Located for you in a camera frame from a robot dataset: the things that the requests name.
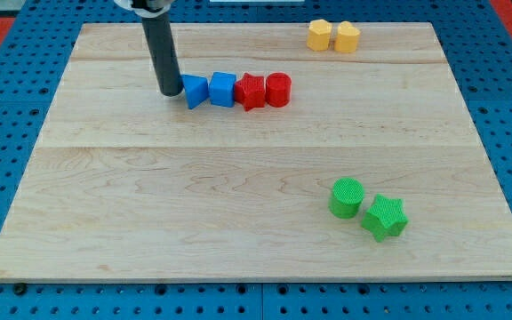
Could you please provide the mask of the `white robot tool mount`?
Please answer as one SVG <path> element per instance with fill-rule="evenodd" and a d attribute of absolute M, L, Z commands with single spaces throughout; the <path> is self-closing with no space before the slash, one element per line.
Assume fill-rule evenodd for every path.
<path fill-rule="evenodd" d="M 141 18 L 155 18 L 171 9 L 174 0 L 114 0 L 122 9 L 134 12 Z"/>

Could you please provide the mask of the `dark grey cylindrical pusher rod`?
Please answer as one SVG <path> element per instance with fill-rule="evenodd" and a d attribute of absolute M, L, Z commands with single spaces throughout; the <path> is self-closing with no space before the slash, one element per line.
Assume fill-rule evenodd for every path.
<path fill-rule="evenodd" d="M 155 18 L 143 18 L 141 24 L 160 92 L 167 97 L 181 94 L 184 85 L 173 42 L 169 13 L 165 12 Z"/>

